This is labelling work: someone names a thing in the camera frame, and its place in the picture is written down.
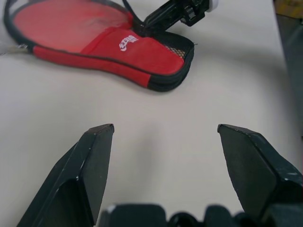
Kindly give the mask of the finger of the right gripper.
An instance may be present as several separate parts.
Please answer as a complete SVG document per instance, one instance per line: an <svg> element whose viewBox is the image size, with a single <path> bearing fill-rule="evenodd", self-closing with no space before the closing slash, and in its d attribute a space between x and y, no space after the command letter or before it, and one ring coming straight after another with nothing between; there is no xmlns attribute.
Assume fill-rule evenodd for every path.
<svg viewBox="0 0 303 227"><path fill-rule="evenodd" d="M144 20L146 26L171 26L182 18L182 0L169 0Z"/></svg>
<svg viewBox="0 0 303 227"><path fill-rule="evenodd" d="M184 16L186 16L184 9L157 9L148 15L143 23L138 26L138 35L154 36L166 31Z"/></svg>

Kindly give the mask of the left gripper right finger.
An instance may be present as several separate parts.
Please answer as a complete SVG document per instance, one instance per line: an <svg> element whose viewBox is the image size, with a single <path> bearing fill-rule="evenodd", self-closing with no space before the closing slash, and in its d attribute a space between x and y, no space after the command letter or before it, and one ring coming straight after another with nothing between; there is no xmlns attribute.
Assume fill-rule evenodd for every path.
<svg viewBox="0 0 303 227"><path fill-rule="evenodd" d="M223 153L245 212L264 214L271 204L303 203L303 175L258 132L219 124Z"/></svg>

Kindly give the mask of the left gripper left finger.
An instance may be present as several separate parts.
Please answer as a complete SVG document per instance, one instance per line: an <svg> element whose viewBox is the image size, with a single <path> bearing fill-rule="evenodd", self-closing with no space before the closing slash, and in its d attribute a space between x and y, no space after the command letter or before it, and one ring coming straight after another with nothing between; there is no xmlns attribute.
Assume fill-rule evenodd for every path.
<svg viewBox="0 0 303 227"><path fill-rule="evenodd" d="M53 166L17 227L94 227L114 131L113 124L87 130Z"/></svg>

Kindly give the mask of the red table tennis paddle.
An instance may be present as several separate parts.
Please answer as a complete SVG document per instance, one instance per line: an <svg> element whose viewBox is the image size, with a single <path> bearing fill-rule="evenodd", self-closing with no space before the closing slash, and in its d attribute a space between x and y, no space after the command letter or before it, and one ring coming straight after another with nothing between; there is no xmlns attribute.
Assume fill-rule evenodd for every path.
<svg viewBox="0 0 303 227"><path fill-rule="evenodd" d="M28 0L11 18L28 40L75 53L110 28L131 26L127 10L111 0Z"/></svg>

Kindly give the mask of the black red paddle case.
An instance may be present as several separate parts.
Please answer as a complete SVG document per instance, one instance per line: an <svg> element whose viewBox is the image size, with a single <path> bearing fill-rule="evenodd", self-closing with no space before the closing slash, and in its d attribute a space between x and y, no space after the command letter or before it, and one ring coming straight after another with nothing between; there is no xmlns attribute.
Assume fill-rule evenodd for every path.
<svg viewBox="0 0 303 227"><path fill-rule="evenodd" d="M167 31L140 36L127 10L130 28L110 28L93 40L82 52L47 48L25 38L13 25L11 15L28 0L5 0L3 22L8 34L34 56L60 65L106 71L124 77L142 87L167 92L186 78L194 57L194 43Z"/></svg>

